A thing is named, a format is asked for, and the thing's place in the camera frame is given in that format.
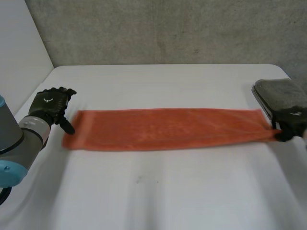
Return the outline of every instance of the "cable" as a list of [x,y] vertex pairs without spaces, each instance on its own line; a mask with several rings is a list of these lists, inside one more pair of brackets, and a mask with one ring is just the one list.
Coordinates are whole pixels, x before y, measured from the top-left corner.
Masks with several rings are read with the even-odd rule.
[[0,205],[4,203],[4,201],[9,197],[11,193],[12,187],[3,188],[0,193]]

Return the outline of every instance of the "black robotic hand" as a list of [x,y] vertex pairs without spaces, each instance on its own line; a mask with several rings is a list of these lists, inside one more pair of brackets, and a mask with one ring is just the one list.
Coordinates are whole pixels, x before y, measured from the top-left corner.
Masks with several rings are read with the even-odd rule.
[[45,120],[50,127],[59,124],[66,133],[74,134],[74,128],[64,115],[71,96],[76,93],[75,90],[63,87],[38,92],[30,107],[29,116]]

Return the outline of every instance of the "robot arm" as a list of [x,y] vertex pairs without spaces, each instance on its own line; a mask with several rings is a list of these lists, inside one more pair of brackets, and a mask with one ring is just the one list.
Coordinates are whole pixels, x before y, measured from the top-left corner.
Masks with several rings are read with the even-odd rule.
[[29,115],[17,123],[0,96],[0,204],[1,196],[8,197],[11,187],[27,175],[33,161],[46,145],[53,124],[59,124],[68,134],[74,129],[64,117],[72,89],[52,88],[39,92]]

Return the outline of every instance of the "wall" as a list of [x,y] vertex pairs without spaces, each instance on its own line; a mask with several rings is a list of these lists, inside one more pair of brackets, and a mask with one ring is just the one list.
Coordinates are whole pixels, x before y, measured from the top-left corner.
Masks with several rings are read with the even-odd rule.
[[271,63],[307,72],[305,0],[26,0],[55,66]]
[[53,70],[23,0],[0,1],[0,94],[15,114]]

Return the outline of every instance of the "white wall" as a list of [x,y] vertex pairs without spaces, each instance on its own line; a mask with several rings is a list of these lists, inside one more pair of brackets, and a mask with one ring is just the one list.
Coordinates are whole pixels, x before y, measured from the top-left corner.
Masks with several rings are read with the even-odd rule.
[[0,0],[0,94],[13,114],[52,70],[24,0]]

